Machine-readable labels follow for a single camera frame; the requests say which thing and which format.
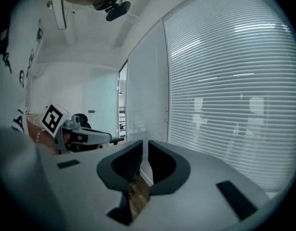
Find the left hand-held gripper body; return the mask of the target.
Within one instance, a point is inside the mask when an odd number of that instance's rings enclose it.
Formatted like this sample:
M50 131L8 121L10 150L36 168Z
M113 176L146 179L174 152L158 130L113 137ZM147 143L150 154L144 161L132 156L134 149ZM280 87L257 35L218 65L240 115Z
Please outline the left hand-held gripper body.
M41 120L42 127L54 138L59 153L69 153L65 145L64 131L70 134L72 130L80 128L79 117L71 115L57 104L51 104Z

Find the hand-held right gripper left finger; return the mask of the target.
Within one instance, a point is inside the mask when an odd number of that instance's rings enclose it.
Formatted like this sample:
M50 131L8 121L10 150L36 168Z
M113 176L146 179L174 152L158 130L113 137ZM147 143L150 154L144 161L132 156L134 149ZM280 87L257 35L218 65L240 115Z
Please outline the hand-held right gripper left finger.
M129 183L142 162L142 141L74 154L43 154L62 231L129 231Z

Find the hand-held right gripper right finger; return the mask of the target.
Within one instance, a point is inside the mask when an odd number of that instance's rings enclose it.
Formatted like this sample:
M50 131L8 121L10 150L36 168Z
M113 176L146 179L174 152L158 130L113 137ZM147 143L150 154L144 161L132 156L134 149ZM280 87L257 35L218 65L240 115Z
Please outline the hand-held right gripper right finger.
M269 201L252 180L205 153L151 140L148 161L154 183L138 216L142 231L219 231Z

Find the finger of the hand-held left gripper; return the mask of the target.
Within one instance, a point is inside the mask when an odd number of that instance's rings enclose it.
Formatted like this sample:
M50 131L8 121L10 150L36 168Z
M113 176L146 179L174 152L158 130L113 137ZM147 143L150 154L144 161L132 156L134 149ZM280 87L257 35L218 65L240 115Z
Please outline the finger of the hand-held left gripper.
M76 128L72 130L72 143L108 143L111 139L110 133L90 128Z

